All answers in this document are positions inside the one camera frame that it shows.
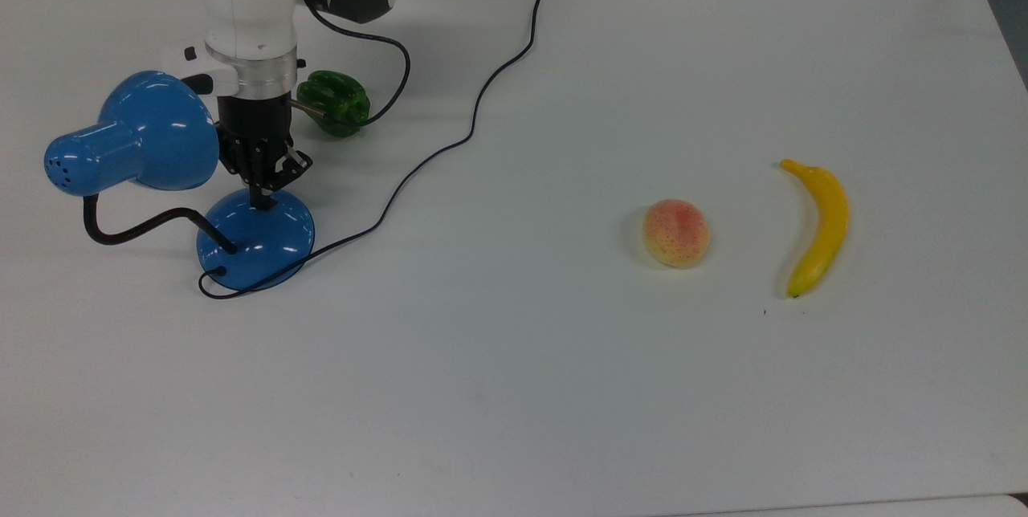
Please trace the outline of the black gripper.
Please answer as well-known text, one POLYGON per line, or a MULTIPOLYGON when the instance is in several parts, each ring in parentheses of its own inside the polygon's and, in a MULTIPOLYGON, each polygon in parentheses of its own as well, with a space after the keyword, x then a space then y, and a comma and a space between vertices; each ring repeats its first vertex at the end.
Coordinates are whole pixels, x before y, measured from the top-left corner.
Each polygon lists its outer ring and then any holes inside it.
POLYGON ((217 97, 219 158, 247 186, 254 210, 276 207, 276 192, 313 167, 313 158, 293 147, 289 99, 288 94, 267 100, 217 97))

